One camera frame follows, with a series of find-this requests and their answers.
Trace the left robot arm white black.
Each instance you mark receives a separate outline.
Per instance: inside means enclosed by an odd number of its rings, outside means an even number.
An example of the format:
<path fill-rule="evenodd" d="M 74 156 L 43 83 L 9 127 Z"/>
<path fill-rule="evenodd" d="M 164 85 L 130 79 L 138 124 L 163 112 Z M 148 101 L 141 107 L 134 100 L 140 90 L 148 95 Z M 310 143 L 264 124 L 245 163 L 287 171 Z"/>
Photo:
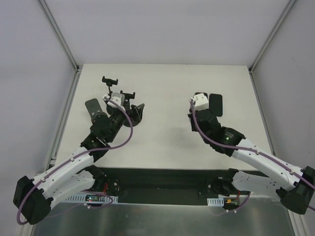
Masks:
<path fill-rule="evenodd" d="M 107 181 L 95 162 L 112 149 L 122 126 L 133 129 L 143 117 L 145 105 L 115 106 L 109 103 L 106 114 L 99 111 L 91 116 L 89 135 L 63 162 L 45 172 L 17 182 L 13 203 L 17 207 L 17 223 L 37 224 L 64 199 L 81 191 L 104 192 Z"/>

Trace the black round-base phone stand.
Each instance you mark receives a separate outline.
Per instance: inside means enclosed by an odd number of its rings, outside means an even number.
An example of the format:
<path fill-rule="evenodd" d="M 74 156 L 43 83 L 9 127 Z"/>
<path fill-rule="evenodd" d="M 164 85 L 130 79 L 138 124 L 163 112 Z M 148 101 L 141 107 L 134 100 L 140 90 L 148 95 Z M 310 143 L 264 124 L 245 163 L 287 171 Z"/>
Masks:
<path fill-rule="evenodd" d="M 133 123 L 133 120 L 132 120 L 132 110 L 131 110 L 132 104 L 130 103 L 130 100 L 132 100 L 132 99 L 135 98 L 135 92 L 134 92 L 133 94 L 131 94 L 131 93 L 125 93 L 125 92 L 123 92 L 123 91 L 121 90 L 120 93 L 122 93 L 122 94 L 125 95 L 124 108 L 125 108 L 125 111 L 126 111 L 128 117 L 129 117 L 130 120 L 131 120 L 132 126 L 135 127 L 135 126 L 137 126 L 139 123 Z"/>
<path fill-rule="evenodd" d="M 116 96 L 116 93 L 111 90 L 111 87 L 112 86 L 116 86 L 118 84 L 118 79 L 113 80 L 113 79 L 109 79 L 109 78 L 106 78 L 105 76 L 103 76 L 102 77 L 102 82 L 105 83 L 106 86 L 108 87 L 108 93 L 106 95 L 104 95 L 103 98 L 104 99 L 105 98 L 110 99 L 113 96 Z"/>

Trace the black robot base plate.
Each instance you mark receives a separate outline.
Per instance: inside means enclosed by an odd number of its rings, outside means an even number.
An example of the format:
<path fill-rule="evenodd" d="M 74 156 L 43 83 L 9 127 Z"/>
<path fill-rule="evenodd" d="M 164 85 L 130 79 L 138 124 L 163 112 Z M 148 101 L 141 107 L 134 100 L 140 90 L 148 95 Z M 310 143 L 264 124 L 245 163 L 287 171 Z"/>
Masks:
<path fill-rule="evenodd" d="M 229 170 L 101 168 L 103 176 L 91 191 L 118 198 L 119 203 L 205 206 L 219 195 L 219 181 L 232 179 Z"/>

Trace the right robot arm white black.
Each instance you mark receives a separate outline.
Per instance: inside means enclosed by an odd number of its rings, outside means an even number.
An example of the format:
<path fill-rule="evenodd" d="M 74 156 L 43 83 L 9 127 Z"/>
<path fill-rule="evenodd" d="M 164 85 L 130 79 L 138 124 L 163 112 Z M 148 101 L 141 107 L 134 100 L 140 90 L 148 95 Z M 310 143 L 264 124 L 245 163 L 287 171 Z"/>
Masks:
<path fill-rule="evenodd" d="M 245 176 L 235 170 L 233 177 L 224 179 L 222 190 L 227 194 L 249 191 L 280 200 L 292 212 L 304 215 L 310 208 L 315 192 L 315 170 L 291 165 L 266 154 L 244 134 L 221 126 L 210 110 L 189 109 L 188 118 L 193 132 L 198 132 L 204 143 L 216 152 L 243 161 L 265 176 Z"/>

